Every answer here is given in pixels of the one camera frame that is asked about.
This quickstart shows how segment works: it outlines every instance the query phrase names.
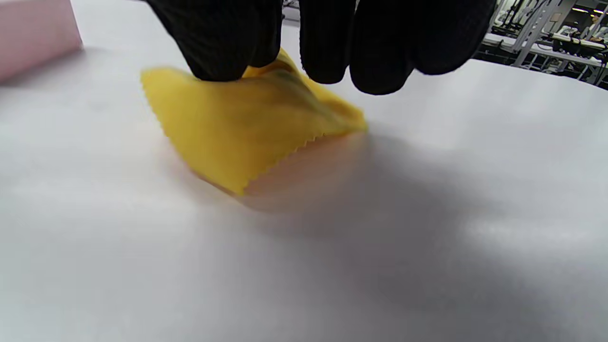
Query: table surface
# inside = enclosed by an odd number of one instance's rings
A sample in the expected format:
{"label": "table surface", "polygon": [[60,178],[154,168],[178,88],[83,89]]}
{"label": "table surface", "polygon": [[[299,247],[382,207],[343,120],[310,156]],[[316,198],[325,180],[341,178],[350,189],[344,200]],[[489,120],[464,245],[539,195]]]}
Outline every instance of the table surface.
{"label": "table surface", "polygon": [[236,200],[147,107],[139,70],[185,67],[152,13],[74,9],[86,50],[0,86],[1,341],[606,340],[603,90],[480,61],[384,97],[347,77],[368,136]]}

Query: yellow fabric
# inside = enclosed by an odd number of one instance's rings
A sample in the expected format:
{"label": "yellow fabric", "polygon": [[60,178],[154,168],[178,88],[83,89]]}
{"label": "yellow fabric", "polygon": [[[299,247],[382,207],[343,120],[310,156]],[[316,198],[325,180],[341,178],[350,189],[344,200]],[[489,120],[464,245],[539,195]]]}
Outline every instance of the yellow fabric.
{"label": "yellow fabric", "polygon": [[301,75],[284,51],[235,82],[205,82],[155,68],[143,71],[142,84],[190,168],[239,195],[307,142],[367,128],[360,110]]}

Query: pink object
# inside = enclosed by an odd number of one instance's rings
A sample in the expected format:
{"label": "pink object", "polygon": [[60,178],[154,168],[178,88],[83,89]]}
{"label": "pink object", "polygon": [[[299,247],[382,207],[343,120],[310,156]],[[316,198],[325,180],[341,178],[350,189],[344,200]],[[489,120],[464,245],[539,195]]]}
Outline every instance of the pink object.
{"label": "pink object", "polygon": [[70,0],[0,0],[0,82],[81,46]]}

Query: finger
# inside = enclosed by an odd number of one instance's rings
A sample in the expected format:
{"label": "finger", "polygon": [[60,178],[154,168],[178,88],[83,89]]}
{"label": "finger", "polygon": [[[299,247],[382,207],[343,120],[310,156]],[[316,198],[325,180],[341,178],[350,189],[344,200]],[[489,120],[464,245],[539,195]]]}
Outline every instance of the finger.
{"label": "finger", "polygon": [[414,66],[408,59],[402,0],[362,0],[354,18],[350,75],[362,92],[384,95],[405,84]]}
{"label": "finger", "polygon": [[356,0],[300,1],[300,54],[308,77],[337,83],[348,66]]}
{"label": "finger", "polygon": [[250,65],[260,68],[277,59],[281,49],[282,0],[261,0],[255,4],[260,32]]}
{"label": "finger", "polygon": [[413,45],[416,68],[437,75],[462,66],[482,42],[495,5],[495,0],[425,2],[422,13],[432,13],[432,20]]}
{"label": "finger", "polygon": [[245,0],[148,0],[201,80],[238,80],[252,60],[259,22]]}

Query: white table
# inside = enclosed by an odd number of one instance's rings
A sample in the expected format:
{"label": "white table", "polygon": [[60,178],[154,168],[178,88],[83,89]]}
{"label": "white table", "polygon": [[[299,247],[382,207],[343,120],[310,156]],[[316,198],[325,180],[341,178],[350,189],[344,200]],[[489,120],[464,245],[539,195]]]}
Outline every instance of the white table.
{"label": "white table", "polygon": [[367,142],[261,207],[163,137],[139,70],[185,63],[151,12],[74,8],[86,52],[0,86],[0,341],[606,340],[603,90],[479,61],[345,79]]}

